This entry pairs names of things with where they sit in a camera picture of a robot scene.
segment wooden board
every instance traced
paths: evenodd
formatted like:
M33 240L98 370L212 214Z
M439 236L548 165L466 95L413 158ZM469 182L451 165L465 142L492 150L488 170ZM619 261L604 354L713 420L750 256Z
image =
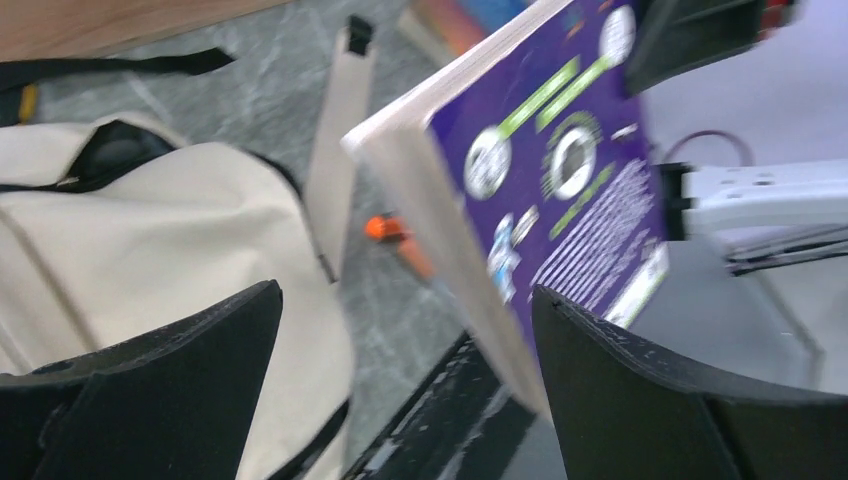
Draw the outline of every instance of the wooden board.
M0 0L0 61L105 55L292 0Z

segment beige strap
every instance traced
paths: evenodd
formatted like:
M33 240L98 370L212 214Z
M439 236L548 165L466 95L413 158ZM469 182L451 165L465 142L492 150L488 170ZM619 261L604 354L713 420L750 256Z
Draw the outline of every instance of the beige strap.
M353 18L336 38L324 106L304 187L304 204L318 249L335 278L341 276L356 166L341 138L365 120L375 49L371 27Z

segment white fabric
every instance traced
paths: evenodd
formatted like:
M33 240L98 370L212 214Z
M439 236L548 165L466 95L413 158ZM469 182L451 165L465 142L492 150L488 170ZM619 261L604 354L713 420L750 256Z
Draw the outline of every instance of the white fabric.
M135 115L126 123L184 145ZM96 125L0 129L0 183L62 178ZM0 194L0 368L25 373L140 335L262 280L284 297L239 480L300 452L348 397L352 346L291 186L219 143L191 145L86 194ZM344 439L321 458L338 478Z

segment white circle on book cover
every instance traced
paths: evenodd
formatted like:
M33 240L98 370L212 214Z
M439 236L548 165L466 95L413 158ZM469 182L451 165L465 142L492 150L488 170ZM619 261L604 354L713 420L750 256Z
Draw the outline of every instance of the white circle on book cover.
M598 47L610 67L617 67L627 60L636 39L636 16L630 6L613 10L601 28L601 44Z
M549 173L555 197L568 200L586 188L595 169L595 153L595 141L587 128L577 127L563 135Z
M465 157L465 190L486 200L501 188L512 162L512 147L498 127L480 132Z

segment orange object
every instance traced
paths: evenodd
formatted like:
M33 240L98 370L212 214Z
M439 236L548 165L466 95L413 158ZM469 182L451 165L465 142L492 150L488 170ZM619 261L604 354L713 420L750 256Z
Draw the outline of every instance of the orange object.
M400 218L392 215L377 215L365 224L365 234L377 242L402 240L408 236L406 226Z
M433 265L418 248L418 242L414 238L408 237L401 241L398 245L398 253L422 279L429 281L435 275Z

